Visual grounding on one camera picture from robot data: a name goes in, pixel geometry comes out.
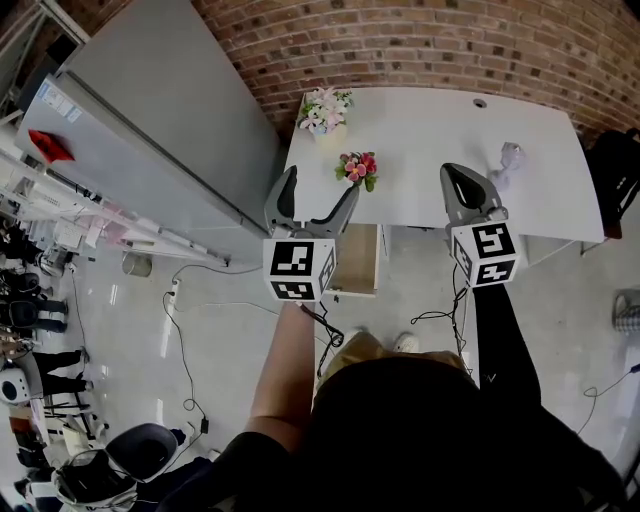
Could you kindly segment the red paper decoration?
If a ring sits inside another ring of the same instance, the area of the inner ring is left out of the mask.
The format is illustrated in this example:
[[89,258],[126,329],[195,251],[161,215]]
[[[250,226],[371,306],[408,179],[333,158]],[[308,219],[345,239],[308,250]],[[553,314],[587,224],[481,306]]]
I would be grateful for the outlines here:
[[34,129],[29,129],[28,135],[47,164],[57,161],[74,161],[73,155],[54,135]]

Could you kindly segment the person's black shirt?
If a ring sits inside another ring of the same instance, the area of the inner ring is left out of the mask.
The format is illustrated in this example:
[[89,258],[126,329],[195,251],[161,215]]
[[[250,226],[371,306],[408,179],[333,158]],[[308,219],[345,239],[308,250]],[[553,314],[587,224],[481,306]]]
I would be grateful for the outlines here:
[[388,358],[322,386],[297,451],[242,433],[157,512],[582,512],[585,495],[626,500],[604,456],[544,408]]

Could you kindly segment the white round device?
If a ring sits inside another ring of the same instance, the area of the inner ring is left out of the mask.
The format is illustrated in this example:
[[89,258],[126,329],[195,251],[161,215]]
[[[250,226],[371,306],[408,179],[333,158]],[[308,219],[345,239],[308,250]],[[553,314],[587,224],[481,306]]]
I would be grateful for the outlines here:
[[0,400],[10,405],[31,400],[29,384],[22,369],[12,367],[0,371]]

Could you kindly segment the person's left forearm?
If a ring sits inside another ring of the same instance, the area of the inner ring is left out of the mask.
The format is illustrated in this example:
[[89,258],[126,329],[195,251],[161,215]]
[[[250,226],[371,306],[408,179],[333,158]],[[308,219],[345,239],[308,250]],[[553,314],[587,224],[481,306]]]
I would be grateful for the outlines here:
[[314,320],[286,302],[256,386],[248,432],[275,440],[287,451],[298,448],[309,424],[315,382]]

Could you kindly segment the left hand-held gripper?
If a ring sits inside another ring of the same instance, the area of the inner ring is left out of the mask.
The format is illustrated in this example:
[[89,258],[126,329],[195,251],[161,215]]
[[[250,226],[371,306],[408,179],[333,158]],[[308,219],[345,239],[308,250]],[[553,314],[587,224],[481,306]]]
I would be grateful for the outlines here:
[[271,237],[263,241],[263,276],[279,301],[320,302],[336,270],[338,240],[358,202],[360,187],[353,185],[324,219],[305,224],[294,220],[297,166],[276,180],[264,205]]

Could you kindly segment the person's right forearm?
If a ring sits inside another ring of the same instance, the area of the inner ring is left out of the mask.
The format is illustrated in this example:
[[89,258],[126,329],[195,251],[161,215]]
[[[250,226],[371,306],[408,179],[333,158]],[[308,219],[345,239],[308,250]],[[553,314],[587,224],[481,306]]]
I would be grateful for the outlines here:
[[538,375],[505,286],[477,287],[473,295],[483,396],[517,408],[539,406]]

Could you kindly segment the white desk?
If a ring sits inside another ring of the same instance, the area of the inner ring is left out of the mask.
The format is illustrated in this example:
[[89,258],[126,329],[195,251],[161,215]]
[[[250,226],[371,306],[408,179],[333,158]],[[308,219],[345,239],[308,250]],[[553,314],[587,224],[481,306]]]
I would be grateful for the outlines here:
[[505,143],[525,160],[500,196],[526,241],[531,262],[572,242],[599,243],[602,220],[589,168],[566,113],[505,97],[432,88],[358,88],[346,134],[334,145],[296,130],[287,162],[297,168],[295,217],[324,218],[346,189],[335,175],[341,154],[373,152],[377,183],[353,214],[361,224],[442,228],[445,163],[480,174],[501,166]]

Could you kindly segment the pink white flower pot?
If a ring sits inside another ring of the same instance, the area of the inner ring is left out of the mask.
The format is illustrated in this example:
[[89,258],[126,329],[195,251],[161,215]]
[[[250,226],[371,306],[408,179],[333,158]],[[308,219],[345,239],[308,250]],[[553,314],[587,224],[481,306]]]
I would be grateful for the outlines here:
[[346,137],[346,115],[353,106],[351,90],[318,87],[304,94],[297,127],[309,131],[318,145],[336,146]]

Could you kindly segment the person's khaki shorts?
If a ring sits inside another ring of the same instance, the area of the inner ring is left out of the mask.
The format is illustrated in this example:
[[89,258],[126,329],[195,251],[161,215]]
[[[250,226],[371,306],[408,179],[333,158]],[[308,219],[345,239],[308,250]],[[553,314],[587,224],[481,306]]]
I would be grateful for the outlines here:
[[319,377],[318,383],[316,385],[316,390],[319,390],[321,386],[325,384],[337,372],[345,369],[350,365],[392,357],[425,359],[443,363],[464,372],[467,371],[463,359],[459,355],[451,351],[444,350],[423,352],[420,349],[420,352],[415,354],[396,353],[393,351],[393,347],[386,348],[374,335],[369,332],[369,335],[366,338],[346,343],[337,352],[337,354],[328,364],[326,370]]

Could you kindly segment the white metal shelving rack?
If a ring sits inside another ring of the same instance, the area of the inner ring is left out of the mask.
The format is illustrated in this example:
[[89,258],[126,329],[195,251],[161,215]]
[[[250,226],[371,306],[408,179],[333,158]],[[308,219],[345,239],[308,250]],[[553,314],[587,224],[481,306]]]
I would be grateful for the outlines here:
[[0,164],[11,177],[26,180],[24,192],[17,192],[0,180],[0,195],[19,204],[21,221],[61,221],[64,228],[76,230],[80,243],[91,249],[101,244],[126,251],[189,259],[226,267],[230,258],[175,235],[153,222],[121,213],[109,203],[96,203],[0,149]]

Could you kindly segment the metal waste bin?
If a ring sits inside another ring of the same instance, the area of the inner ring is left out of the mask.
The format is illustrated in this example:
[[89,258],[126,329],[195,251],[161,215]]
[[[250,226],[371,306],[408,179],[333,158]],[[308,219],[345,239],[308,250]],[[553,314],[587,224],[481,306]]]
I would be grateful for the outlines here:
[[150,255],[126,252],[121,268],[125,275],[148,278],[153,270],[153,260]]

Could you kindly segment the black backpack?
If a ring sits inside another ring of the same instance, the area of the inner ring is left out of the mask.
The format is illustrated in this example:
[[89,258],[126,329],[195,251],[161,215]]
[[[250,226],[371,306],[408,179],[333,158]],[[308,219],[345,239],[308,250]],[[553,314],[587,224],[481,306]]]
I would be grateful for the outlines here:
[[603,132],[586,152],[603,228],[617,221],[640,192],[640,129]]

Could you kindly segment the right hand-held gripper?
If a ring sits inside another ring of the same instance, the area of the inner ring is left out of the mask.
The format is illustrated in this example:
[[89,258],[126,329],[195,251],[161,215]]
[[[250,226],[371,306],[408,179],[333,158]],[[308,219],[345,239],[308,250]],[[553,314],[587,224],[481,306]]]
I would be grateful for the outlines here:
[[440,182],[449,224],[449,254],[471,288],[513,280],[521,245],[493,183],[460,164],[445,163]]

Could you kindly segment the wooden drawer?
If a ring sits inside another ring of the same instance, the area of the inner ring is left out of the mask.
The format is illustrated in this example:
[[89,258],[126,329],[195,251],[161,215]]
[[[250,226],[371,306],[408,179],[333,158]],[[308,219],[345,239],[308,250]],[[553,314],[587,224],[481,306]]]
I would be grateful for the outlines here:
[[387,257],[382,225],[349,224],[337,246],[337,267],[328,294],[375,297],[381,261]]

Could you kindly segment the grey refrigerator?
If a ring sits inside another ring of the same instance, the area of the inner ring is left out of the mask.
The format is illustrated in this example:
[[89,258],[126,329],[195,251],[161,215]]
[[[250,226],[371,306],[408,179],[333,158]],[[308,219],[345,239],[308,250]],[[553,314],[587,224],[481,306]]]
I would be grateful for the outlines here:
[[281,141],[190,0],[132,0],[33,98],[17,135],[56,173],[233,264],[257,265]]

